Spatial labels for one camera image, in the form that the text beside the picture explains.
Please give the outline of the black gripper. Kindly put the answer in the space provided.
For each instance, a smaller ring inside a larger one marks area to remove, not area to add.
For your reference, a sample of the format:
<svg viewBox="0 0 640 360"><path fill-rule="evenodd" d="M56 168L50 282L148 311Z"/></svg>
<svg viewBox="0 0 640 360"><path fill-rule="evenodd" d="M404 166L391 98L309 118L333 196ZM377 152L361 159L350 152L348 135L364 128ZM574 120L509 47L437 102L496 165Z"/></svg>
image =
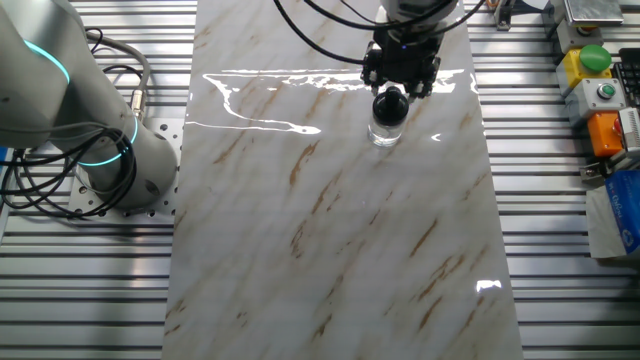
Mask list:
<svg viewBox="0 0 640 360"><path fill-rule="evenodd" d="M375 30L363 59L361 80L374 96L380 85L395 82L405 85L410 99L429 97L441 64L442 41L442 34Z"/></svg>

